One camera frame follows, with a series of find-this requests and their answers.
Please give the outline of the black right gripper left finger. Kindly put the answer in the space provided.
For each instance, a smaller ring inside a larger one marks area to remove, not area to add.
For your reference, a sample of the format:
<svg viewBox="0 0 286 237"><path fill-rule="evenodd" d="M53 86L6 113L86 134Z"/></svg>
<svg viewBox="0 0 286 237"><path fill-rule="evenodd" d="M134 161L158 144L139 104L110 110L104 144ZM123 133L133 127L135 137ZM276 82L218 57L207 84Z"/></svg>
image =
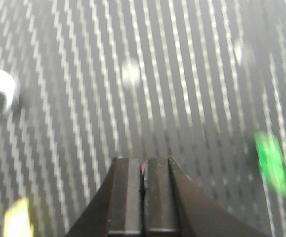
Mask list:
<svg viewBox="0 0 286 237"><path fill-rule="evenodd" d="M141 178L137 159L114 158L101 187L66 235L142 236Z"/></svg>

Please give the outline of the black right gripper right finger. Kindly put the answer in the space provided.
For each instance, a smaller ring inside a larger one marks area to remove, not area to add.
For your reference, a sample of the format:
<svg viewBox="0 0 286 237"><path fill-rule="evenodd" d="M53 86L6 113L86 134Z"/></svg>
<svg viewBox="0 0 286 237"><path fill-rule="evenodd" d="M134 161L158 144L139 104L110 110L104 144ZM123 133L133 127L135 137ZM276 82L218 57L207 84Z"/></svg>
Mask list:
<svg viewBox="0 0 286 237"><path fill-rule="evenodd" d="M145 236L265 236L210 199L174 158L149 158L143 175Z"/></svg>

